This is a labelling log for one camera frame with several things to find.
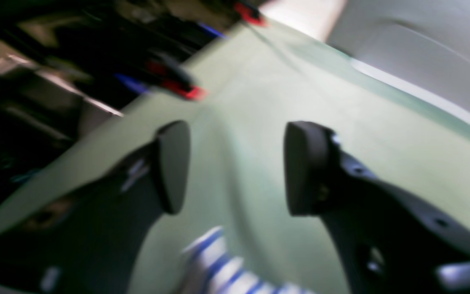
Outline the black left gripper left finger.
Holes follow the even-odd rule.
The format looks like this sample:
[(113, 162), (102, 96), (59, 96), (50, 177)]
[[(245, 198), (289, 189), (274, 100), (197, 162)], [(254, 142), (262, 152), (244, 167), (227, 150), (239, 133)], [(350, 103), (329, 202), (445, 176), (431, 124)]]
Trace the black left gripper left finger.
[(160, 128), (108, 173), (0, 233), (0, 286), (36, 294), (124, 294), (141, 245), (184, 203), (191, 131)]

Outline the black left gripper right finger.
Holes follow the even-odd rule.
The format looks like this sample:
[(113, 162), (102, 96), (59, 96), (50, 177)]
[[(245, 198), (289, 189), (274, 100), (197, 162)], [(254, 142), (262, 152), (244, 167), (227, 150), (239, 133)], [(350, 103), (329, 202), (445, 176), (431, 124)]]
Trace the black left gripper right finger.
[(353, 294), (470, 294), (470, 229), (382, 181), (330, 128), (286, 124), (286, 201), (329, 232)]

